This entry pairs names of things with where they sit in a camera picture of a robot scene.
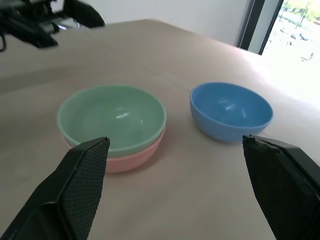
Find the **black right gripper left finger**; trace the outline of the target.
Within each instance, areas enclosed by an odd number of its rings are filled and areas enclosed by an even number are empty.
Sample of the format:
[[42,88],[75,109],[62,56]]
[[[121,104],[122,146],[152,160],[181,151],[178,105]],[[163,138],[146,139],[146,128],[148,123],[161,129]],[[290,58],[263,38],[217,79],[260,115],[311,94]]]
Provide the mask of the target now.
[[0,240],[87,240],[99,202],[110,140],[71,148],[42,181]]

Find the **dark window frame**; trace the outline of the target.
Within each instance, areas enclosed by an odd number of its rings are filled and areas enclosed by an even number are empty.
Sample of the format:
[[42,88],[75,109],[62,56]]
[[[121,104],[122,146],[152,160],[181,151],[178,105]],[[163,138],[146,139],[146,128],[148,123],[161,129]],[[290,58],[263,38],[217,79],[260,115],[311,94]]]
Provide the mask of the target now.
[[247,0],[235,46],[262,55],[284,0]]

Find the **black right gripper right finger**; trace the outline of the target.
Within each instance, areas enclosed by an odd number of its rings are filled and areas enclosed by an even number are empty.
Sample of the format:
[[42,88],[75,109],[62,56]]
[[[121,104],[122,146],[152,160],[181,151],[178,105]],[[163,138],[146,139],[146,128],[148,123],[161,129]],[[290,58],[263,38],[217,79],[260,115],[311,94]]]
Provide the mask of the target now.
[[258,204],[276,240],[320,240],[320,166],[297,146],[244,135]]

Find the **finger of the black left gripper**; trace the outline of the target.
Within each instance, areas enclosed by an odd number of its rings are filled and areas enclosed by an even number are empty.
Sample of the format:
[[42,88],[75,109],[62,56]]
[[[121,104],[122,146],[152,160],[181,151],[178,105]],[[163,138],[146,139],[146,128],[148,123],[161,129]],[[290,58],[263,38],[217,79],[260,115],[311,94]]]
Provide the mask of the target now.
[[57,41],[39,24],[23,17],[0,14],[0,29],[4,30],[6,34],[12,35],[39,49],[58,46]]
[[87,28],[105,26],[100,14],[91,5],[81,0],[64,0],[63,14]]

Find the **pink plastic bowl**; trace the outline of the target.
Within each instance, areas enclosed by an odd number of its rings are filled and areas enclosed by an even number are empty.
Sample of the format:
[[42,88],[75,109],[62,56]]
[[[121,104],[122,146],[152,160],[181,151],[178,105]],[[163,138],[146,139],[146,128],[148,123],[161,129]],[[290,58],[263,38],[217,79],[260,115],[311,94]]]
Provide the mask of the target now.
[[166,128],[164,127],[162,133],[154,143],[152,143],[147,148],[131,155],[112,158],[110,157],[111,149],[109,149],[107,160],[106,160],[105,173],[106,174],[125,173],[125,172],[132,171],[142,166],[143,164],[145,164],[156,152],[157,148],[159,147],[162,141],[165,131],[166,131]]

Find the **blue plastic bowl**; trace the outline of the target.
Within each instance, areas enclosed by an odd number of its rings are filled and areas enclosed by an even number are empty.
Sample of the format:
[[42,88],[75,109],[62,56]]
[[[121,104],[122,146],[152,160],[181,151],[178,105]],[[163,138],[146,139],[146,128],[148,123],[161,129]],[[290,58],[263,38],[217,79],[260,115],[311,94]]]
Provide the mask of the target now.
[[262,96],[245,87],[207,82],[192,89],[189,105],[195,125],[207,136],[224,143],[258,135],[272,121],[274,111]]

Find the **green plastic bowl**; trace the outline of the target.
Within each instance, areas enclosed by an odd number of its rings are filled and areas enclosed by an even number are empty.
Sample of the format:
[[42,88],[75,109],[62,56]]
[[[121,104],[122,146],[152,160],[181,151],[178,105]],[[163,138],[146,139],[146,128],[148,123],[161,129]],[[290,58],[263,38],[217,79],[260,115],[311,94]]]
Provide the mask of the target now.
[[151,93],[129,85],[97,85],[66,99],[57,112],[57,126],[73,147],[108,137],[111,158],[135,154],[163,132],[167,113]]

